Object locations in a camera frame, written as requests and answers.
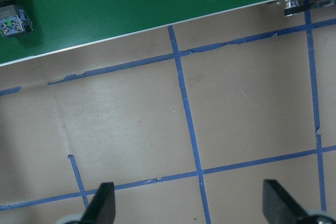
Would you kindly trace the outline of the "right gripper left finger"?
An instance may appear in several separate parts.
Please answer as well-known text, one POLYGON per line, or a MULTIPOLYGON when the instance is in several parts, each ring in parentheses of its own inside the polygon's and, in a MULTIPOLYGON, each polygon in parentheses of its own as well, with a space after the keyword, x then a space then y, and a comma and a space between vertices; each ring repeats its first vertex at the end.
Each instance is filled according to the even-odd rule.
POLYGON ((101 183, 80 223, 113 224, 115 220, 114 183, 101 183))

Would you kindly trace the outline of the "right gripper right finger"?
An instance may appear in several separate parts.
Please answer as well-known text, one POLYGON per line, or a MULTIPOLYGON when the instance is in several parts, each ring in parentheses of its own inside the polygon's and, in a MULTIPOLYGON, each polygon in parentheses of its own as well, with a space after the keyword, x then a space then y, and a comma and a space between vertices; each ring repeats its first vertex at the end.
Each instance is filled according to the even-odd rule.
POLYGON ((265 179, 262 187, 263 214, 270 224, 312 223, 312 218, 274 179, 265 179))

